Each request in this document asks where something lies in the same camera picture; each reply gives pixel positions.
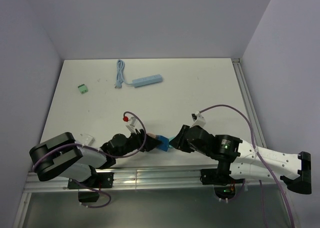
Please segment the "pink charger plug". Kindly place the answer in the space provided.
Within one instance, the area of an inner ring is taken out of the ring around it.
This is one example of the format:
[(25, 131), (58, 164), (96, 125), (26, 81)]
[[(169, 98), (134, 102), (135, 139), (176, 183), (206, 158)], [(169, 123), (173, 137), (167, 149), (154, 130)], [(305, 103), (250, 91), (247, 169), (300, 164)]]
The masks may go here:
[(156, 134), (148, 133), (147, 135), (153, 139), (159, 139), (159, 136)]

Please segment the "blue cube socket adapter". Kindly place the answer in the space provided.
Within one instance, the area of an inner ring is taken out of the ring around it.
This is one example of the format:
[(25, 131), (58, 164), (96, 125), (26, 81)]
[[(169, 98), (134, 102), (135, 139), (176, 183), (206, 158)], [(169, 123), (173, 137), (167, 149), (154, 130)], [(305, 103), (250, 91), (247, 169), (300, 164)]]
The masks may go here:
[(158, 141), (160, 141), (160, 144), (156, 148), (164, 152), (167, 152), (170, 147), (170, 139), (161, 135), (157, 135), (156, 138)]

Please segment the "teal charger plug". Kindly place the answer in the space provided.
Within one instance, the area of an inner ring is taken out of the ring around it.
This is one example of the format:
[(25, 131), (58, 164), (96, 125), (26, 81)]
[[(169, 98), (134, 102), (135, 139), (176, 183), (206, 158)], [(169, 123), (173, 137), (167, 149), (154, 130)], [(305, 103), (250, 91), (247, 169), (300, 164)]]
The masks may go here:
[(168, 139), (168, 147), (169, 147), (170, 149), (174, 148), (174, 147), (171, 145), (171, 142), (172, 142), (172, 140), (173, 140), (174, 138), (175, 138), (175, 137), (170, 137), (170, 138)]

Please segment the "aluminium front rail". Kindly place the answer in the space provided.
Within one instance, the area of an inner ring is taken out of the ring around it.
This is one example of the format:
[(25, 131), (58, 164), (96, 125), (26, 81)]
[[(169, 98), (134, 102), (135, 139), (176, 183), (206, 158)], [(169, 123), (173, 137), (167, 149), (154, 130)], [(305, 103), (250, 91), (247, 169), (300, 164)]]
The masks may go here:
[[(204, 187), (200, 181), (202, 167), (119, 168), (99, 170), (98, 174), (113, 173), (109, 190), (140, 190), (166, 188)], [(50, 181), (39, 181), (35, 173), (27, 175), (23, 193), (67, 192), (69, 180), (57, 177)]]

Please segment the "white plug adapter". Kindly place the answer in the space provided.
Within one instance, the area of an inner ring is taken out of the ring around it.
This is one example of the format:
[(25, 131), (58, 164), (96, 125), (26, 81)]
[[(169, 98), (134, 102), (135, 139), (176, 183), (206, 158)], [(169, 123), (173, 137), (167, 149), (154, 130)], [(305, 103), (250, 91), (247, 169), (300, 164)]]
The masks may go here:
[(78, 141), (85, 146), (92, 146), (95, 138), (88, 134), (80, 134)]

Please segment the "green plug adapter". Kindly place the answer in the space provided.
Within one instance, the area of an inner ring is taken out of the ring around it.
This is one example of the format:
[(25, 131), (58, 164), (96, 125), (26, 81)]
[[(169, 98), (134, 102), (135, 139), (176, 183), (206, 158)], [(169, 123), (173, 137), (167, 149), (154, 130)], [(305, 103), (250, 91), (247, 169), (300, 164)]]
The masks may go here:
[(88, 87), (85, 84), (81, 84), (77, 88), (81, 94), (85, 94), (89, 91)]

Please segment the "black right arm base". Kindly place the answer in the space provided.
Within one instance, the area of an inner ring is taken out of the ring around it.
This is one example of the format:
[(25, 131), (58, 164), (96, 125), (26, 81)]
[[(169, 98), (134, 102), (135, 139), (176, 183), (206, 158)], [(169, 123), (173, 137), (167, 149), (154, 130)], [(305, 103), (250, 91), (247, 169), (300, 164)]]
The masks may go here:
[(229, 175), (220, 175), (217, 168), (201, 169), (200, 182), (202, 185), (211, 185), (218, 202), (230, 203), (236, 200), (244, 191), (245, 179), (234, 179)]

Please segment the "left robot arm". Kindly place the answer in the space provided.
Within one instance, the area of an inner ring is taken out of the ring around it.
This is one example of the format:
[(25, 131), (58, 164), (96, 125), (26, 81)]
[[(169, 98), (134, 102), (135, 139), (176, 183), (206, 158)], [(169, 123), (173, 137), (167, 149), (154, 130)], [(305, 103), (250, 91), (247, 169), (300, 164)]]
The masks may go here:
[(65, 177), (69, 179), (70, 188), (76, 188), (76, 182), (90, 188), (110, 187), (110, 178), (98, 174), (98, 170), (112, 167), (118, 158), (136, 151), (149, 152), (162, 144), (157, 136), (148, 135), (141, 129), (129, 137), (116, 134), (101, 147), (88, 149), (70, 132), (65, 132), (34, 146), (29, 155), (39, 181)]

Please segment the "light blue power strip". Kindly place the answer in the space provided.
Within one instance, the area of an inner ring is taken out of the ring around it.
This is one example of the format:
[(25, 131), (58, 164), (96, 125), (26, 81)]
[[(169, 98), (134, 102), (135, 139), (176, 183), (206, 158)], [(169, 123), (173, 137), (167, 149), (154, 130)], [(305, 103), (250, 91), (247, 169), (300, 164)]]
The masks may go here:
[(160, 74), (157, 74), (157, 75), (134, 79), (132, 80), (132, 86), (135, 88), (138, 88), (142, 86), (160, 83), (162, 81), (163, 81), (163, 77)]

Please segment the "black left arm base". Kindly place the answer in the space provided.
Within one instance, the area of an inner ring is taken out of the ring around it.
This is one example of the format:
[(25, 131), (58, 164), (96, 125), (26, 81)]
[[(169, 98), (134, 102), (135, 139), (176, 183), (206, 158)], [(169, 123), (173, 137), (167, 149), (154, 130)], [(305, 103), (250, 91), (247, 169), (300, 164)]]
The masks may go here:
[[(108, 206), (112, 201), (111, 195), (103, 189), (112, 188), (113, 181), (113, 172), (102, 172), (97, 174), (97, 177), (93, 179), (92, 184), (85, 184), (84, 182), (79, 182), (70, 178), (67, 188), (69, 190), (78, 190), (78, 201), (80, 205), (91, 209), (103, 208)], [(107, 202), (100, 205), (93, 205), (93, 203), (96, 203), (102, 196), (108, 198)]]

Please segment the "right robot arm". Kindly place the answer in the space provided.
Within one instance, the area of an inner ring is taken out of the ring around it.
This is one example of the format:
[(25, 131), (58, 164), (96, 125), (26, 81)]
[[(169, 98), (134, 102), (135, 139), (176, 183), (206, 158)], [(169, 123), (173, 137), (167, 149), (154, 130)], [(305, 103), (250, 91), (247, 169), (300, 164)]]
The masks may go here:
[(288, 190), (311, 194), (311, 155), (308, 152), (287, 154), (252, 144), (230, 135), (212, 135), (200, 126), (183, 125), (169, 141), (182, 152), (201, 153), (218, 162), (216, 168), (200, 171), (203, 185), (241, 183), (244, 180), (270, 182), (276, 178)]

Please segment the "aluminium side rail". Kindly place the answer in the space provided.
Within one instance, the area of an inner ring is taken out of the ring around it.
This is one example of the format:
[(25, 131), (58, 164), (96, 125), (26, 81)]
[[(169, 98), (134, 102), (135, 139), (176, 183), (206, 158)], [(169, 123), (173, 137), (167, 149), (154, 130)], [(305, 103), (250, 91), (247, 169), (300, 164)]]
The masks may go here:
[(251, 98), (251, 94), (249, 92), (249, 88), (247, 86), (244, 73), (241, 67), (240, 59), (231, 59), (236, 78), (238, 80), (239, 88), (242, 94), (242, 98), (244, 101), (245, 109), (248, 115), (248, 119), (251, 122), (253, 133), (255, 137), (256, 144), (260, 147), (267, 148), (267, 144), (265, 138), (263, 136), (263, 132), (258, 120), (258, 116), (256, 114), (254, 104)]

